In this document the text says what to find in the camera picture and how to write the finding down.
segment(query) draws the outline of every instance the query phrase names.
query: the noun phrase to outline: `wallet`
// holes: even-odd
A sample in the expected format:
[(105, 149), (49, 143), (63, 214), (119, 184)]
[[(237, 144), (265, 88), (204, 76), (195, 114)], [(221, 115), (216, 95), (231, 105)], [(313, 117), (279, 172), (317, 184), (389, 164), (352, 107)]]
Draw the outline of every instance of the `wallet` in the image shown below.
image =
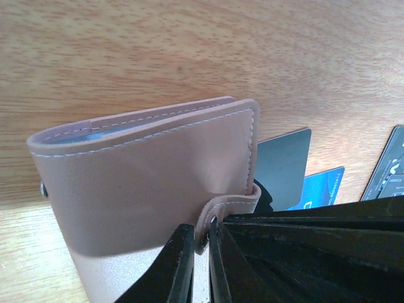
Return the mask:
[[(195, 248), (205, 255), (212, 220), (254, 211), (261, 194), (254, 184), (258, 122), (253, 99), (220, 97), (29, 137), (90, 301), (119, 298), (179, 224), (195, 225)], [(198, 275), (207, 279), (205, 265), (196, 263)]]

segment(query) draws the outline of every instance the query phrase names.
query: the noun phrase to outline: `leather wallet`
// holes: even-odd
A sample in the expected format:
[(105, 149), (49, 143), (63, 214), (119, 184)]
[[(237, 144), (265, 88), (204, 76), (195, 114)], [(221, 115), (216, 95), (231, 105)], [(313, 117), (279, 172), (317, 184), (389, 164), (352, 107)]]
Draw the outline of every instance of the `leather wallet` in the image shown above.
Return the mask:
[[(92, 302), (113, 302), (180, 223), (252, 213), (259, 105), (220, 97), (75, 122), (27, 140)], [(196, 263), (207, 279), (207, 267)]]

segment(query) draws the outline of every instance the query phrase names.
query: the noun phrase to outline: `wooden table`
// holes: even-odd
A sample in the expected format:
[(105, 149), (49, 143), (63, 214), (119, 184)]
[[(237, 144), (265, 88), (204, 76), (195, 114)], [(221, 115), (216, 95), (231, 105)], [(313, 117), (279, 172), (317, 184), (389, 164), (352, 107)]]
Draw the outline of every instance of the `wooden table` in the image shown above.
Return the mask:
[(0, 301), (87, 300), (30, 134), (222, 95), (261, 104), (262, 140), (312, 127), (307, 174), (344, 165), (357, 201), (404, 123), (402, 0), (0, 1)]

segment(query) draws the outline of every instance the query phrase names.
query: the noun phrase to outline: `wood grain surface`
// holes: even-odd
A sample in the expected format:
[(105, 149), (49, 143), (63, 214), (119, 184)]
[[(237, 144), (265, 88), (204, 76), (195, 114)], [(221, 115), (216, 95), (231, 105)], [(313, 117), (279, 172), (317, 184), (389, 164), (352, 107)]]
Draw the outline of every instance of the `wood grain surface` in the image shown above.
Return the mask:
[(262, 140), (312, 127), (307, 174), (344, 165), (357, 201), (404, 123), (402, 0), (0, 0), (0, 301), (86, 301), (29, 135), (222, 95)]

